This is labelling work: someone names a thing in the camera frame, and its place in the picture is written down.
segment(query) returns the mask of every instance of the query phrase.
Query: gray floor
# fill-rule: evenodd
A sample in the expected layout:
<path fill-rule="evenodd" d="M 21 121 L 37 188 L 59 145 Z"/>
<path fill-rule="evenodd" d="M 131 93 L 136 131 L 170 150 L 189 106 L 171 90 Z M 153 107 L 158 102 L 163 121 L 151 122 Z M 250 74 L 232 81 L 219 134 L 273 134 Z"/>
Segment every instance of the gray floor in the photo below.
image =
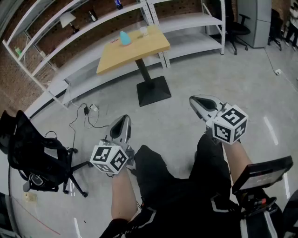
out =
<path fill-rule="evenodd" d="M 298 189 L 298 94 L 295 89 L 298 86 L 298 52 L 286 46 L 280 52 L 274 43 L 267 48 L 275 69 L 281 68 L 284 72 L 280 76 L 273 73 L 264 49 L 245 51 L 239 46 L 238 56 L 231 52 L 231 46 L 227 44 L 223 56 L 219 51 L 198 53 L 173 60 L 170 69 L 150 68 L 151 77 L 165 75 L 172 93 L 172 98 L 158 103 L 139 107 L 136 84 L 142 82 L 142 77 L 138 72 L 93 90 L 75 103 L 99 106 L 98 126 L 128 114 L 132 119 L 131 146 L 137 151 L 145 144 L 160 153 L 169 171 L 178 178 L 189 176 L 196 145 L 205 128 L 192 111 L 189 96 L 211 94 L 237 104 L 250 117 L 248 131 L 241 140 L 253 162 L 287 155 L 293 157 L 294 167 L 287 174 L 288 185 L 282 180 L 266 189 L 268 195 L 278 198 L 283 209 L 287 196 Z M 74 133 L 68 124 L 75 119 L 76 111 L 74 105 L 70 105 L 69 110 L 54 105 L 51 110 L 39 113 L 33 123 L 41 134 L 54 130 L 64 146 L 71 146 Z M 271 132 L 264 117 L 272 125 Z M 75 155 L 73 165 L 89 160 L 94 145 L 105 132 L 105 129 L 85 129 L 83 123 L 84 114 L 80 110 L 74 123 L 77 131 L 75 148 L 79 153 Z M 75 196 L 64 195 L 60 187 L 57 193 L 34 192 L 38 195 L 38 202 L 26 203 L 22 190 L 24 181 L 16 170 L 12 170 L 12 196 L 33 216 L 61 235 L 46 228 L 14 202 L 22 234 L 32 238 L 77 237 L 75 219 L 82 238 L 96 238 L 102 234 L 111 220 L 111 180 L 95 168 L 88 167 L 74 176 L 83 190 L 89 192 L 87 198 L 75 189 Z M 140 202 L 136 179 L 132 177 L 131 180 Z"/>

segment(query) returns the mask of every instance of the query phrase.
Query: white lamp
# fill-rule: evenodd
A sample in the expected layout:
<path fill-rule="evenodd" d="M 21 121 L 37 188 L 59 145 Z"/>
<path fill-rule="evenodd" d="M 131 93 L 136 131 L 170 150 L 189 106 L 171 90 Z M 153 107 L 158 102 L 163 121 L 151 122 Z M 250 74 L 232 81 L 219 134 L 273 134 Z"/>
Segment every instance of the white lamp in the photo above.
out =
<path fill-rule="evenodd" d="M 73 16 L 70 12 L 66 12 L 61 15 L 60 23 L 61 23 L 62 28 L 66 27 L 69 24 L 72 27 L 72 29 L 74 30 L 74 34 L 76 34 L 79 30 L 76 29 L 73 24 L 71 24 L 71 22 L 74 19 L 75 19 L 75 16 Z"/>

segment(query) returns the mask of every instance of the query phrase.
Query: black chair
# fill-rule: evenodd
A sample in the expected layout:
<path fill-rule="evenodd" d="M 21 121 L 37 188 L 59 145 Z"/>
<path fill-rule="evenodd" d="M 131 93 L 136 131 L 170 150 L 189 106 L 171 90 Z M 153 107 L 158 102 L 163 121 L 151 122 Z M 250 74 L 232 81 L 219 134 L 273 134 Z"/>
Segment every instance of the black chair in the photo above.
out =
<path fill-rule="evenodd" d="M 215 11 L 215 17 L 222 20 L 222 10 L 221 10 L 221 4 L 219 0 L 211 0 L 210 2 L 214 8 Z M 225 0 L 225 17 L 226 17 L 226 23 L 225 23 L 225 29 L 227 32 L 227 38 L 232 43 L 235 51 L 234 55 L 237 55 L 237 48 L 235 45 L 235 42 L 245 46 L 245 50 L 248 50 L 247 44 L 245 44 L 242 41 L 239 41 L 237 39 L 238 35 L 248 35 L 251 33 L 251 31 L 244 26 L 245 19 L 250 19 L 250 17 L 245 16 L 243 14 L 239 14 L 242 17 L 241 23 L 235 22 L 234 13 L 233 13 L 233 7 L 232 7 L 232 1 L 231 0 Z"/>
<path fill-rule="evenodd" d="M 272 41 L 274 41 L 278 46 L 279 50 L 281 51 L 281 43 L 277 39 L 281 39 L 281 28 L 283 26 L 284 21 L 281 20 L 280 15 L 277 11 L 271 9 L 271 25 L 270 25 L 270 32 L 269 32 L 269 38 L 268 38 L 268 45 Z"/>
<path fill-rule="evenodd" d="M 57 192 L 63 183 L 63 192 L 68 194 L 66 186 L 70 179 L 79 192 L 87 197 L 73 177 L 73 172 L 85 165 L 83 162 L 71 167 L 74 148 L 66 149 L 55 138 L 44 138 L 32 125 L 24 112 L 18 111 L 11 117 L 6 111 L 0 119 L 0 149 L 7 154 L 8 162 L 27 182 L 23 189 Z"/>

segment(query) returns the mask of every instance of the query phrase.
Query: display screen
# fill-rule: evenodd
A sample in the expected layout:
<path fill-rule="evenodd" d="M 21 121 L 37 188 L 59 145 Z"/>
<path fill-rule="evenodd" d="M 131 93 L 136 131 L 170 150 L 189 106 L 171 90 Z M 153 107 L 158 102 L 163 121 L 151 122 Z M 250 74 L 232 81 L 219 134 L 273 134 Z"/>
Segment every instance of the display screen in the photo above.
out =
<path fill-rule="evenodd" d="M 285 172 L 285 169 L 278 170 L 272 173 L 262 174 L 259 176 L 250 177 L 247 181 L 242 185 L 240 190 L 249 189 L 259 186 L 264 186 L 266 184 L 271 184 L 276 182 L 281 175 Z"/>

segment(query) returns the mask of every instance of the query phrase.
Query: black pants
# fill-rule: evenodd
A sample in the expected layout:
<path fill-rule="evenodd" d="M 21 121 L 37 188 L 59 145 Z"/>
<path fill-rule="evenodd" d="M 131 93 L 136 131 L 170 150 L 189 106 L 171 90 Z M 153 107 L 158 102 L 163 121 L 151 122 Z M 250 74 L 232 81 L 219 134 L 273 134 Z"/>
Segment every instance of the black pants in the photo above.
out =
<path fill-rule="evenodd" d="M 135 166 L 143 201 L 150 199 L 157 191 L 180 181 L 170 174 L 161 155 L 145 145 L 135 154 Z M 206 134 L 201 137 L 189 179 L 199 185 L 204 183 L 204 187 L 210 192 L 230 197 L 230 172 L 224 160 L 221 143 L 215 145 Z"/>
<path fill-rule="evenodd" d="M 287 43 L 290 42 L 290 38 L 292 37 L 293 34 L 294 34 L 293 46 L 296 46 L 297 39 L 298 39 L 298 29 L 291 23 L 290 26 L 289 26 L 287 36 L 285 38 L 285 41 Z"/>

